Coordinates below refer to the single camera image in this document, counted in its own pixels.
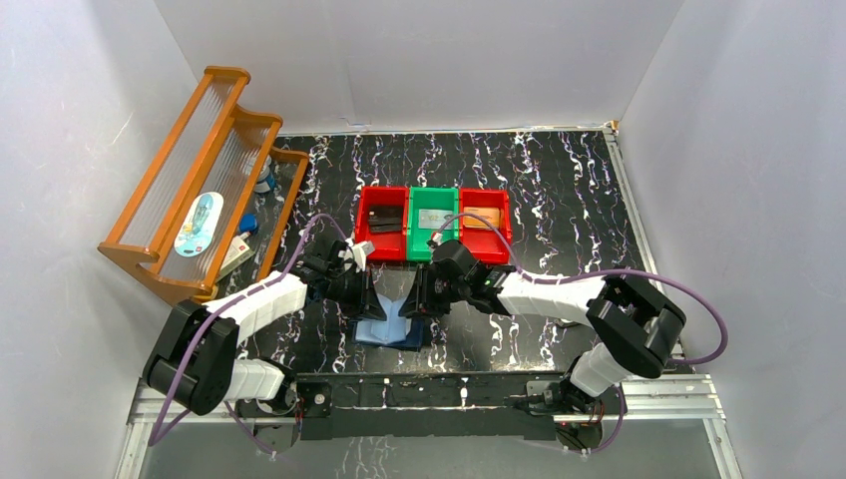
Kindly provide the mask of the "blue leather card holder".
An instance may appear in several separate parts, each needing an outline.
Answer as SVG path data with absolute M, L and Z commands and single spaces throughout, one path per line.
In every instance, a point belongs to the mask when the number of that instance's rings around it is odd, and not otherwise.
M 378 294 L 377 298 L 386 313 L 386 319 L 358 320 L 353 328 L 354 341 L 369 346 L 419 351 L 423 346 L 424 320 L 401 316 L 401 300 L 392 300 L 382 294 Z

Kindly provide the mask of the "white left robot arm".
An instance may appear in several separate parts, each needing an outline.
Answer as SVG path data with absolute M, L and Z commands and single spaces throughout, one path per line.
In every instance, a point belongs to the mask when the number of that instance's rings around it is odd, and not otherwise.
M 173 307 L 143 369 L 146 384 L 196 415 L 223 402 L 259 400 L 274 415 L 293 410 L 294 372 L 269 358 L 239 358 L 248 338 L 274 321 L 323 300 L 352 318 L 385 320 L 366 260 L 369 241 L 319 238 L 290 271 L 222 299 L 186 299 Z

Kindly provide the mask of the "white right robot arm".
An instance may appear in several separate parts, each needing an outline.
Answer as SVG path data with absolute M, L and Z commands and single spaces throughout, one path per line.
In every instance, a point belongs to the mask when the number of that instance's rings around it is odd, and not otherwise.
M 398 314 L 440 317 L 457 302 L 485 314 L 537 315 L 590 327 L 599 343 L 576 360 L 561 386 L 564 404 L 576 413 L 589 412 L 602 393 L 629 376 L 660 377 L 686 324 L 682 310 L 638 270 L 530 275 L 511 264 L 487 264 L 450 239 L 418 266 Z

